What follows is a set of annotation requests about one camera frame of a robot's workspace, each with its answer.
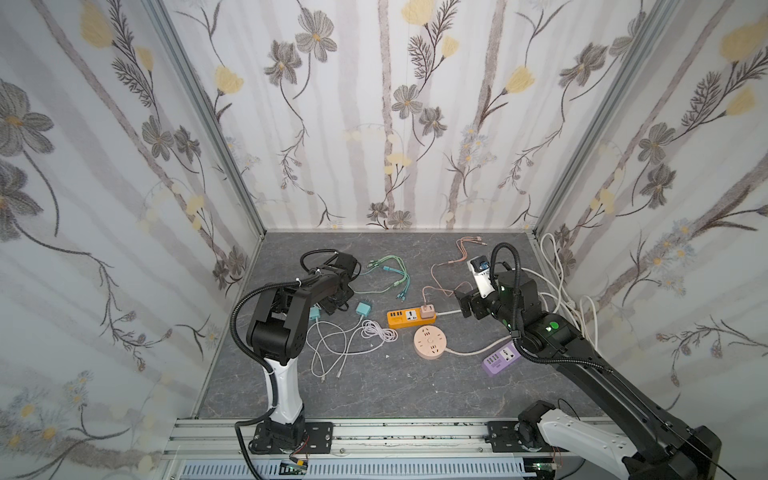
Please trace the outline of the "pink charger cube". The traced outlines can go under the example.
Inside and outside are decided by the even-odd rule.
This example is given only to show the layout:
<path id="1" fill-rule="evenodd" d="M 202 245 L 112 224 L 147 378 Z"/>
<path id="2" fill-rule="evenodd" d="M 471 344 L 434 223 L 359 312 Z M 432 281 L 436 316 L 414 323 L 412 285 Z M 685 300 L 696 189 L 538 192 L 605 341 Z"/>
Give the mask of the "pink charger cube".
<path id="1" fill-rule="evenodd" d="M 419 309 L 419 316 L 422 320 L 434 320 L 437 316 L 433 304 L 424 304 Z"/>

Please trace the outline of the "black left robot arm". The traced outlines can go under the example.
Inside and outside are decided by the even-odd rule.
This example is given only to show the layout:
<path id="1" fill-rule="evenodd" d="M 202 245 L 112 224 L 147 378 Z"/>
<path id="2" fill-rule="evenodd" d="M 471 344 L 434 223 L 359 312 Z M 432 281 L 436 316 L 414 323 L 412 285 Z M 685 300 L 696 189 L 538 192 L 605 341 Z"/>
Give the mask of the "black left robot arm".
<path id="1" fill-rule="evenodd" d="M 348 308 L 351 282 L 361 272 L 351 254 L 325 249 L 331 257 L 310 268 L 305 260 L 323 250 L 301 255 L 302 278 L 268 283 L 246 293 L 233 307 L 229 333 L 235 346 L 258 364 L 265 376 L 269 407 L 251 422 L 285 448 L 304 441 L 306 420 L 298 386 L 296 361 L 307 343 L 310 311 L 318 306 L 331 315 Z"/>

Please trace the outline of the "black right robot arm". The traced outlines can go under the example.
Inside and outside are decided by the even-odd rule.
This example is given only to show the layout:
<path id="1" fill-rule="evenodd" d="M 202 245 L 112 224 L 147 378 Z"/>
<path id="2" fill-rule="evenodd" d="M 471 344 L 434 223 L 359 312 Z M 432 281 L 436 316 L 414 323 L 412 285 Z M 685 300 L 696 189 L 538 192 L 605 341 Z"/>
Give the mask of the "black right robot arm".
<path id="1" fill-rule="evenodd" d="M 611 434 L 539 400 L 519 414 L 509 438 L 523 449 L 569 451 L 618 479 L 712 479 L 722 442 L 650 400 L 611 367 L 565 318 L 542 310 L 535 282 L 514 270 L 483 267 L 476 287 L 459 293 L 464 316 L 492 317 L 509 331 L 519 355 L 555 367 L 608 415 Z"/>

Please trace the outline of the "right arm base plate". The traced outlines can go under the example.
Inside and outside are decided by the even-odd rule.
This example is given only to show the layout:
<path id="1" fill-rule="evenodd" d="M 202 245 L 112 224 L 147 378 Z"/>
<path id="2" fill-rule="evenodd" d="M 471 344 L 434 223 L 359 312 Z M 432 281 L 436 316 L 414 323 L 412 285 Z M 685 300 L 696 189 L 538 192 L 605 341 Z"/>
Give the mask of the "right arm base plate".
<path id="1" fill-rule="evenodd" d="M 554 453 L 539 428 L 528 421 L 489 421 L 485 441 L 494 453 Z"/>

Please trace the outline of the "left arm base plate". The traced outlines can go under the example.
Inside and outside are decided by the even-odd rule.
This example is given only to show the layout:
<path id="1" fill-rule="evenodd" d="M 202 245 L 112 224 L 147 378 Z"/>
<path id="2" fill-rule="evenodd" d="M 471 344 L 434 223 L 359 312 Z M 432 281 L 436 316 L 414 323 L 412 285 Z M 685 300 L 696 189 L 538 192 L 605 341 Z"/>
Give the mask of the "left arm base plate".
<path id="1" fill-rule="evenodd" d="M 281 424 L 266 420 L 256 428 L 248 450 L 252 454 L 329 454 L 333 441 L 332 422 Z"/>

